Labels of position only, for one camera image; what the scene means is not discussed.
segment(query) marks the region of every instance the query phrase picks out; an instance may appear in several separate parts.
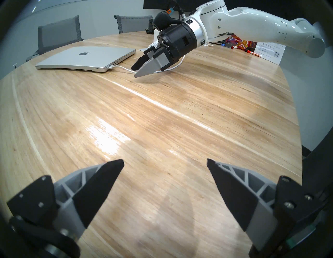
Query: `laptop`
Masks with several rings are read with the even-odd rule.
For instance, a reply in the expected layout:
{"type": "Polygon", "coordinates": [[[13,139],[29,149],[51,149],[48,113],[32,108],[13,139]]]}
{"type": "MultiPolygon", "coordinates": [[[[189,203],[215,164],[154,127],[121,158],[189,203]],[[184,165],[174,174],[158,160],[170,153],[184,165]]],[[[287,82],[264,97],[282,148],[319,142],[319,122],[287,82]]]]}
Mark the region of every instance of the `laptop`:
{"type": "Polygon", "coordinates": [[[36,64],[37,69],[70,69],[104,73],[135,53],[133,48],[72,47],[36,64]]]}

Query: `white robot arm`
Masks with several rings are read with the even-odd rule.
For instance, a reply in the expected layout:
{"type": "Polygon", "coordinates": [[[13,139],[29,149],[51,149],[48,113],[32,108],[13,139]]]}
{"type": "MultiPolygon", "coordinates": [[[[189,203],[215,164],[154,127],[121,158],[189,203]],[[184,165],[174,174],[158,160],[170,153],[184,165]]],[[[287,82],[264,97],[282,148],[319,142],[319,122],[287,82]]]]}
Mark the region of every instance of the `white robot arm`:
{"type": "Polygon", "coordinates": [[[232,32],[242,40],[279,43],[312,58],[322,56],[325,51],[322,37],[303,18],[286,21],[247,7],[228,11],[223,0],[214,0],[199,6],[187,19],[200,25],[206,42],[224,40],[228,38],[226,33],[232,32]]]}
{"type": "Polygon", "coordinates": [[[132,70],[138,70],[134,77],[164,71],[193,49],[207,42],[224,40],[230,33],[242,40],[290,46],[312,58],[322,56],[325,51],[321,35],[307,20],[286,21],[247,7],[228,11],[223,0],[213,0],[197,7],[183,21],[160,12],[153,25],[160,31],[159,44],[156,48],[148,48],[132,66],[132,70]]]}

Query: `gray mesh chair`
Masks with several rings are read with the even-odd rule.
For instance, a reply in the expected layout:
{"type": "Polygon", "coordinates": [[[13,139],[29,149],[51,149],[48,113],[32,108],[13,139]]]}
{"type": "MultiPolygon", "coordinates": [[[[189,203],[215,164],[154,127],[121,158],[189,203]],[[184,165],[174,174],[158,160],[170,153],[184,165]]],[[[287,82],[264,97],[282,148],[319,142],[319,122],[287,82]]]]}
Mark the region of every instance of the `gray mesh chair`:
{"type": "Polygon", "coordinates": [[[35,55],[83,40],[79,15],[38,27],[38,50],[27,58],[27,62],[35,55]]]}
{"type": "Polygon", "coordinates": [[[148,16],[119,16],[115,15],[114,18],[118,23],[119,33],[145,31],[148,28],[149,19],[153,17],[148,16]]]}

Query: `white wall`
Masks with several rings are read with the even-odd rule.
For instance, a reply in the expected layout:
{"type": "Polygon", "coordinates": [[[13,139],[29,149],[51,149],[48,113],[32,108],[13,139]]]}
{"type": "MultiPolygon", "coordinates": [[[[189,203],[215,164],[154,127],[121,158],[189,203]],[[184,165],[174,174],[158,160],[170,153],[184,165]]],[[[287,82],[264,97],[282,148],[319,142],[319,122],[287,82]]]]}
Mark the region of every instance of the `white wall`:
{"type": "Polygon", "coordinates": [[[26,58],[38,49],[38,26],[80,16],[81,35],[89,39],[117,34],[118,26],[114,15],[153,17],[160,10],[143,9],[143,0],[86,0],[58,5],[28,16],[14,24],[0,43],[0,79],[11,72],[13,64],[25,63],[26,58]]]}
{"type": "Polygon", "coordinates": [[[294,98],[302,145],[313,150],[333,127],[333,47],[317,59],[286,47],[280,66],[294,98]]]}

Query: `red marker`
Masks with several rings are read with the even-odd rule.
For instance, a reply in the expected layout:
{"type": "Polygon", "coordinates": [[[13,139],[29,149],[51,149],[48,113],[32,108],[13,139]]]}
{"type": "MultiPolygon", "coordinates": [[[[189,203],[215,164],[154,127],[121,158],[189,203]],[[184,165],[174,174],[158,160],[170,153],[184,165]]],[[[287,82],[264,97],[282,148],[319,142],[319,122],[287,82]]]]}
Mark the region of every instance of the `red marker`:
{"type": "Polygon", "coordinates": [[[257,56],[257,57],[262,57],[262,55],[256,54],[256,53],[254,53],[254,52],[252,52],[252,51],[250,51],[250,50],[248,50],[247,52],[248,52],[249,54],[251,54],[251,55],[254,55],[254,56],[257,56]]]}

